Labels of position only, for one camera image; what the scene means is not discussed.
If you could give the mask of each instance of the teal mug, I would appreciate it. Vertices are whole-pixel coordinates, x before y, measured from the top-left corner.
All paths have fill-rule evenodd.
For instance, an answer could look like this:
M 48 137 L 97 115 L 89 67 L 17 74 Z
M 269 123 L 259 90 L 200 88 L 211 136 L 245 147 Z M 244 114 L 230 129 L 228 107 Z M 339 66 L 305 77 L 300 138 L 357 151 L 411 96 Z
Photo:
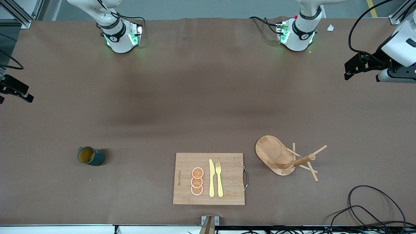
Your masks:
M 78 161 L 83 164 L 91 166 L 99 166 L 103 164 L 105 160 L 105 154 L 93 147 L 86 146 L 78 148 Z

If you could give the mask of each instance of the fork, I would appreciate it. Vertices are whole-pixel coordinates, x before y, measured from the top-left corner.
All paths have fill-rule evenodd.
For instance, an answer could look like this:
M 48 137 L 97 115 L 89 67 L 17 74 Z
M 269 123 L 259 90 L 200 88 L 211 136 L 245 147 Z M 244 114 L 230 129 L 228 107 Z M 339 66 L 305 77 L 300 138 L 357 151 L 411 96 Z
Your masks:
M 223 192 L 223 184 L 221 183 L 221 163 L 220 162 L 215 163 L 215 172 L 218 175 L 218 196 L 223 197 L 224 192 Z

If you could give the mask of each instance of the metal handle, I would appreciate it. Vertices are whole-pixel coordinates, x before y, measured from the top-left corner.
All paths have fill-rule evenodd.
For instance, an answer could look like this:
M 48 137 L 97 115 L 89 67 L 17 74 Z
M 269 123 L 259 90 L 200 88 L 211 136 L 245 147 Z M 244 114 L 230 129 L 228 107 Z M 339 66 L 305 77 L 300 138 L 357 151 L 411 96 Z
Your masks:
M 248 172 L 247 169 L 245 168 L 245 166 L 243 166 L 243 172 L 245 172 L 245 180 L 246 180 L 246 184 L 244 186 L 244 191 L 247 190 L 247 186 L 248 186 Z

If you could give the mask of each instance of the black band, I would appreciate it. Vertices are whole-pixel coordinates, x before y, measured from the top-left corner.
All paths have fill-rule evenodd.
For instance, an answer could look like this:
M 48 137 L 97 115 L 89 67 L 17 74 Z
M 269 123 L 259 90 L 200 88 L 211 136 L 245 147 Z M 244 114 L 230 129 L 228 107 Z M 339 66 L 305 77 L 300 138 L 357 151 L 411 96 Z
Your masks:
M 314 16 L 305 16 L 304 14 L 302 14 L 302 11 L 299 11 L 299 16 L 306 19 L 306 20 L 314 20 L 314 19 L 316 19 L 316 17 L 319 16 L 319 14 L 321 14 L 321 12 L 322 12 L 321 6 L 318 6 L 318 9 L 317 9 L 316 14 Z
M 114 22 L 114 24 L 112 24 L 112 25 L 108 25 L 108 26 L 102 26 L 100 24 L 98 24 L 98 25 L 100 25 L 101 29 L 112 29 L 112 28 L 116 27 L 117 24 L 119 24 L 119 22 L 120 22 L 120 18 L 117 18 L 116 22 Z
M 299 30 L 299 28 L 296 27 L 296 20 L 293 21 L 292 28 L 293 28 L 293 32 L 296 35 L 298 35 L 300 40 L 307 40 L 315 32 L 315 29 L 312 30 L 311 32 L 303 32 Z
M 120 38 L 126 33 L 126 25 L 123 23 L 123 27 L 120 30 L 120 32 L 110 35 L 110 34 L 106 34 L 104 33 L 104 35 L 112 42 L 119 42 Z

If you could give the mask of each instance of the gray floor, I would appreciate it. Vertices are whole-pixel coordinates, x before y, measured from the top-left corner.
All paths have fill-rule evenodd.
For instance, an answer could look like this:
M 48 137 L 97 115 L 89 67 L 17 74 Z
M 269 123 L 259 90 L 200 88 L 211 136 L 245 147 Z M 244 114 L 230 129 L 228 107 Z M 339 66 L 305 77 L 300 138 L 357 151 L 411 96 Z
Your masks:
M 382 0 L 373 0 L 374 4 Z M 386 17 L 397 9 L 404 0 L 395 0 L 376 9 L 379 17 Z M 338 5 L 326 5 L 328 18 L 358 17 L 368 9 L 366 0 L 348 0 Z M 127 16 L 142 16 L 147 20 L 176 20 L 181 18 L 223 17 L 248 18 L 250 16 L 275 18 L 293 16 L 299 12 L 295 0 L 124 0 L 117 9 Z M 43 20 L 82 21 L 93 20 L 82 10 L 66 0 L 49 0 Z M 0 27 L 0 33 L 17 38 L 19 27 Z M 11 54 L 15 42 L 0 36 L 0 49 Z M 0 64 L 7 64 L 8 58 L 0 54 Z

